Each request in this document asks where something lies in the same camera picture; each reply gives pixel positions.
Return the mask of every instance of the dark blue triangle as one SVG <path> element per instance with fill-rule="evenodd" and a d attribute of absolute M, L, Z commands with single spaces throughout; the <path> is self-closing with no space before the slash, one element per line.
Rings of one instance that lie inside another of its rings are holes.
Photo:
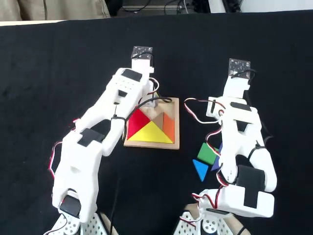
<path fill-rule="evenodd" d="M 223 143 L 221 143 L 219 152 L 221 152 L 222 148 L 223 148 Z M 213 164 L 213 166 L 212 166 L 212 168 L 211 168 L 211 171 L 220 168 L 220 166 L 219 166 L 219 159 L 220 159 L 220 157 L 219 157 L 219 156 L 216 156 L 216 159 L 215 159 L 215 162 L 214 162 L 214 164 Z"/>
<path fill-rule="evenodd" d="M 196 159 L 194 159 L 192 161 L 193 161 L 193 163 L 195 165 L 195 168 L 197 170 L 197 173 L 198 173 L 198 175 L 200 177 L 201 182 L 203 182 L 204 178 L 205 178 L 205 175 L 207 173 L 207 170 L 209 169 L 209 166 L 204 164 L 204 163 L 199 162 Z"/>

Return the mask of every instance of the black cloth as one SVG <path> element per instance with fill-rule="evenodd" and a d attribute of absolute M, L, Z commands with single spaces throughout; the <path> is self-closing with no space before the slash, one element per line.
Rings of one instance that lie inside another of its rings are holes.
<path fill-rule="evenodd" d="M 171 234 L 200 182 L 192 159 L 217 125 L 197 123 L 187 97 L 222 95 L 229 58 L 258 71 L 252 105 L 273 134 L 278 184 L 272 218 L 239 218 L 252 234 L 309 232 L 312 195 L 313 11 L 136 17 L 0 27 L 0 234 L 42 234 L 59 216 L 47 171 L 51 147 L 94 104 L 133 46 L 154 49 L 163 96 L 180 98 L 180 150 L 122 147 L 99 169 L 98 209 L 111 214 L 117 171 L 123 177 L 114 225 L 120 234 Z M 205 119 L 205 104 L 190 104 Z M 212 138 L 216 147 L 219 138 Z"/>

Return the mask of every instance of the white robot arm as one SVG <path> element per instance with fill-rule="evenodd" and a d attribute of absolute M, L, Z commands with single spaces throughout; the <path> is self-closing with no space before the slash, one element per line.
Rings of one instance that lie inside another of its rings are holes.
<path fill-rule="evenodd" d="M 100 98 L 63 138 L 52 204 L 60 213 L 76 218 L 78 223 L 86 223 L 97 209 L 101 157 L 111 154 L 124 131 L 125 118 L 139 99 L 149 98 L 147 94 L 153 90 L 153 83 L 149 81 L 149 74 L 154 70 L 150 67 L 151 59 L 151 47 L 134 47 L 132 69 L 118 69 Z M 91 129 L 106 119 L 111 121 L 106 136 Z"/>
<path fill-rule="evenodd" d="M 213 102 L 208 102 L 206 115 L 219 119 L 222 126 L 223 148 L 217 177 L 226 187 L 199 194 L 199 211 L 204 217 L 223 218 L 229 216 L 228 212 L 245 217 L 273 215 L 274 197 L 268 192 L 276 188 L 276 173 L 264 146 L 258 111 L 243 99 L 244 91 L 250 87 L 250 71 L 250 62 L 230 59 L 223 96 L 209 97 Z M 216 102 L 224 105 L 222 114 Z M 248 158 L 253 167 L 237 165 L 237 155 Z"/>

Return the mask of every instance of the circuit board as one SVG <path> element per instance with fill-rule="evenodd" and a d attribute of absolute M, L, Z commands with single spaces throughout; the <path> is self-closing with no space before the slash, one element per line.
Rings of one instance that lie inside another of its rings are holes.
<path fill-rule="evenodd" d="M 242 72 L 247 69 L 250 69 L 250 61 L 237 60 L 232 58 L 229 59 L 228 76 L 233 76 L 238 72 Z M 238 77 L 250 79 L 250 72 L 247 71 L 239 74 Z"/>

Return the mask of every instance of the perforated metal bracket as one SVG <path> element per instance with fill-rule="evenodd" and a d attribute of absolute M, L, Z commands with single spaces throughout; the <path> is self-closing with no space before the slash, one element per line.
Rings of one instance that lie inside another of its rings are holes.
<path fill-rule="evenodd" d="M 189 211 L 184 211 L 181 217 L 188 221 L 194 220 Z M 218 219 L 217 217 L 210 216 L 210 218 L 208 217 L 194 222 L 193 225 L 195 227 L 179 220 L 173 235 L 202 235 L 201 231 L 203 231 L 203 234 L 210 234 L 208 231 L 211 231 L 213 234 L 217 233 L 217 235 L 233 235 L 232 231 L 222 218 Z"/>
<path fill-rule="evenodd" d="M 72 216 L 64 215 L 67 218 L 67 224 L 64 226 L 66 219 L 63 215 L 60 215 L 59 219 L 52 227 L 52 230 L 56 231 L 49 233 L 49 235 L 75 235 L 79 229 L 80 235 L 108 235 L 97 213 L 85 224 L 79 224 L 77 221 L 72 220 Z"/>

